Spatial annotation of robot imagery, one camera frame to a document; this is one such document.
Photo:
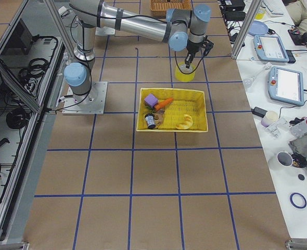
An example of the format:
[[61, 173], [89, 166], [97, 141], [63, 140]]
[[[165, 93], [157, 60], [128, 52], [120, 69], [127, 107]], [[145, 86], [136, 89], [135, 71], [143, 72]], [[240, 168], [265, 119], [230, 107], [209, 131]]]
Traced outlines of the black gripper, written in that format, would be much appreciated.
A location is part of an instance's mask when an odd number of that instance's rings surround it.
[[194, 60], [195, 54], [199, 52], [202, 48], [204, 49], [202, 55], [207, 56], [210, 51], [213, 49], [214, 43], [211, 42], [207, 36], [203, 38], [203, 40], [199, 43], [192, 42], [188, 40], [187, 42], [187, 56], [184, 60], [185, 67], [189, 69], [191, 67], [191, 63]]

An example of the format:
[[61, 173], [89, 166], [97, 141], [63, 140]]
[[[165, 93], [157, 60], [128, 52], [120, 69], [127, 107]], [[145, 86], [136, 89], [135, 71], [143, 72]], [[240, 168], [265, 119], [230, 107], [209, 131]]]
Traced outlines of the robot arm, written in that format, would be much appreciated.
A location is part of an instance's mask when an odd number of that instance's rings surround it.
[[89, 108], [97, 101], [98, 92], [94, 89], [91, 73], [97, 28], [112, 28], [167, 43], [175, 52], [186, 49], [187, 68], [200, 50], [207, 56], [214, 46], [205, 35], [211, 18], [211, 8], [206, 4], [193, 10], [170, 8], [165, 20], [116, 8], [105, 1], [70, 1], [69, 5], [79, 25], [73, 50], [76, 62], [67, 66], [64, 73], [75, 103], [81, 108]]

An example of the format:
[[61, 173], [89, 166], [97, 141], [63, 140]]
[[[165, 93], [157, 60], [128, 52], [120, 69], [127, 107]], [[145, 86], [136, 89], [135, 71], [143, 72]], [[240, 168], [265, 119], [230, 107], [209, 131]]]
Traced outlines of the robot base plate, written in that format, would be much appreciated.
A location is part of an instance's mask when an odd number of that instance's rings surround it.
[[62, 113], [65, 115], [103, 115], [107, 96], [108, 82], [93, 82], [92, 89], [88, 97], [86, 95], [73, 95], [72, 90], [68, 87], [67, 94], [71, 95], [64, 102]]

